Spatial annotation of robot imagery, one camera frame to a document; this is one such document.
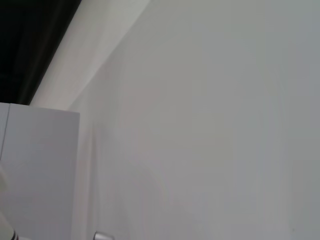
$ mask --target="white cabinet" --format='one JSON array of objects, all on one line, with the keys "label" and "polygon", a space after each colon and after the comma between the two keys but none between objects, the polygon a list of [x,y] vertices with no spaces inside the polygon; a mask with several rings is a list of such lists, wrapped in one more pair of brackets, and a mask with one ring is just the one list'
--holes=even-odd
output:
[{"label": "white cabinet", "polygon": [[0,104],[0,210],[19,235],[70,240],[78,130],[78,113]]}]

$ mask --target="white furniture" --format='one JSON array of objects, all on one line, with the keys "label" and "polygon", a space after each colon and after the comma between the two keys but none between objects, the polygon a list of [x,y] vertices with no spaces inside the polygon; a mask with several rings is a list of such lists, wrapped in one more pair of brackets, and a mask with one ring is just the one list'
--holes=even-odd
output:
[{"label": "white furniture", "polygon": [[19,236],[70,240],[79,114],[0,103],[0,210]]}]

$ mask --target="chrome knob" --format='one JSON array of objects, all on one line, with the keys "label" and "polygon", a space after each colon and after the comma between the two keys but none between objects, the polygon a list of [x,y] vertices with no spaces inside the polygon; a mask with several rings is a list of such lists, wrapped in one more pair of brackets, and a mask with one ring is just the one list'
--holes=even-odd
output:
[{"label": "chrome knob", "polygon": [[115,240],[114,236],[96,231],[93,240]]}]

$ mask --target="white wall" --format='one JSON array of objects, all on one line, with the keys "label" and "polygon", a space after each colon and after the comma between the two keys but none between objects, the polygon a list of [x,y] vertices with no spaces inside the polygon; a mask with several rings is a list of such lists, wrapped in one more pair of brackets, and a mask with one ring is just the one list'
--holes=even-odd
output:
[{"label": "white wall", "polygon": [[319,5],[153,0],[70,108],[72,239],[318,239]]},{"label": "white wall", "polygon": [[82,0],[31,105],[67,110],[149,1]]}]

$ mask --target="black object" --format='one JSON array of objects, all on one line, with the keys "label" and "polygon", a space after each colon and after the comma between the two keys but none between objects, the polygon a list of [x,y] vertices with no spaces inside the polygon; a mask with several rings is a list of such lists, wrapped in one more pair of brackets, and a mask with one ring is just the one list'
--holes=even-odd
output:
[{"label": "black object", "polygon": [[29,105],[81,0],[0,0],[0,102]]}]

